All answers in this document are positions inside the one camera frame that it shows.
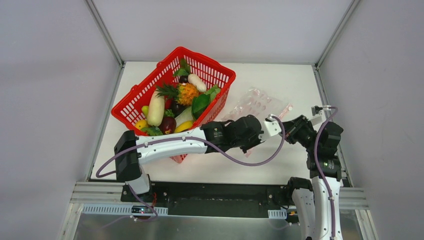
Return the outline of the clear zip top bag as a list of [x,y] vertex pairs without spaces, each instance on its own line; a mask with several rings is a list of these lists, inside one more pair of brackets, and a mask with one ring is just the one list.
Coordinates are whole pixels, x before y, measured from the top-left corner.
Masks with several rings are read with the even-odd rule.
[[[291,111],[291,108],[292,108],[292,105],[288,103],[287,101],[283,101],[281,99],[269,96],[262,89],[254,88],[254,87],[250,88],[246,93],[244,93],[241,96],[241,98],[239,99],[239,101],[237,102],[237,105],[233,108],[233,110],[231,110],[222,118],[222,121],[224,123],[224,132],[228,139],[228,143],[230,144],[232,148],[240,149],[239,147],[234,147],[232,145],[232,139],[233,139],[232,138],[232,123],[234,121],[247,115],[253,115],[260,121],[260,123],[262,123],[262,121],[264,121],[268,115],[270,114],[276,115],[280,119],[279,124],[282,128],[282,136],[280,135],[273,136],[273,137],[279,137],[279,144],[277,145],[276,150],[272,153],[272,155],[270,155],[266,159],[266,161],[269,162],[273,160],[283,147],[283,144],[285,141],[284,140],[285,128],[282,126],[283,118],[289,111]],[[260,144],[249,149],[247,153],[243,153],[244,156],[246,158],[249,157],[253,153],[254,149],[256,149]]]

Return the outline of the toy pineapple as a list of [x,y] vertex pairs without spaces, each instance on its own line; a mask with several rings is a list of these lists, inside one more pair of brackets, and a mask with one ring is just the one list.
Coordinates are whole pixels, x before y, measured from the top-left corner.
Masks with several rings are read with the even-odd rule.
[[200,95],[197,87],[191,83],[163,84],[156,87],[159,96],[173,99],[176,103],[191,106],[193,100]]

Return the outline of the red plastic shopping basket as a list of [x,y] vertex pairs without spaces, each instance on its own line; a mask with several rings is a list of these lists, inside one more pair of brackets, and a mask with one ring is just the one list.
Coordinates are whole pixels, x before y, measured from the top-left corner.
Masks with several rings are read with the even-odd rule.
[[198,75],[208,88],[214,85],[220,88],[220,92],[199,119],[193,123],[193,127],[199,127],[213,121],[226,103],[231,84],[236,79],[236,73],[216,60],[183,46],[175,48],[156,64],[156,68],[144,80],[134,85],[114,105],[111,115],[122,122],[128,130],[133,130],[136,135],[145,136],[144,132],[135,127],[136,122],[146,118],[142,113],[142,107],[150,103],[157,86],[162,86],[164,83],[177,85],[179,77],[174,76],[174,72],[180,68],[180,59],[186,60],[190,71]]

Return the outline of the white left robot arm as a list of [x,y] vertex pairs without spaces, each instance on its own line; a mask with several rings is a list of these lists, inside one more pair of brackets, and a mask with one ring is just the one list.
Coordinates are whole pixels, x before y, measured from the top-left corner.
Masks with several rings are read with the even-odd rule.
[[211,121],[180,133],[136,139],[125,132],[115,146],[116,180],[126,183],[140,202],[152,198],[150,178],[142,165],[158,159],[187,154],[226,152],[239,148],[244,153],[261,143],[264,133],[253,115],[238,120]]

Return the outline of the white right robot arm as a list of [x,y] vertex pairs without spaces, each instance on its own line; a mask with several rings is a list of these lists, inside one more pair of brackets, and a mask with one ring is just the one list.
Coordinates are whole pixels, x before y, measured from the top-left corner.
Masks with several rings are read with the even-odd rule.
[[341,240],[342,167],[336,155],[343,128],[326,120],[319,130],[305,116],[283,123],[285,140],[307,152],[309,179],[291,177],[284,200],[295,205],[303,240]]

